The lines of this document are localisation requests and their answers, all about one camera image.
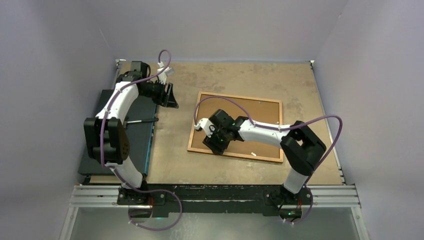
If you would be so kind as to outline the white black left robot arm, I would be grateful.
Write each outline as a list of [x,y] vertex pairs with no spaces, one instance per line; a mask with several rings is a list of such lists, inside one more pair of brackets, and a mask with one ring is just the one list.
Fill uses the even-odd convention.
[[159,61],[157,73],[148,76],[150,66],[135,62],[135,69],[117,77],[111,97],[95,117],[83,123],[86,148],[91,159],[97,160],[120,180],[129,197],[138,205],[146,203],[150,190],[145,176],[134,166],[130,158],[130,141],[124,127],[125,118],[134,101],[139,97],[150,98],[165,108],[179,108],[173,93],[173,84],[167,81],[173,69]]

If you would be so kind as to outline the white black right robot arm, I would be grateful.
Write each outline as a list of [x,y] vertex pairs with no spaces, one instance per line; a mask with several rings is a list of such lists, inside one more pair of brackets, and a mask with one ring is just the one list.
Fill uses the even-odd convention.
[[257,142],[280,148],[290,165],[280,191],[282,200],[288,204],[300,198],[301,189],[327,150],[322,140],[302,121],[277,125],[247,116],[232,118],[218,109],[210,117],[196,121],[194,129],[205,133],[202,142],[214,155],[222,155],[232,141]]

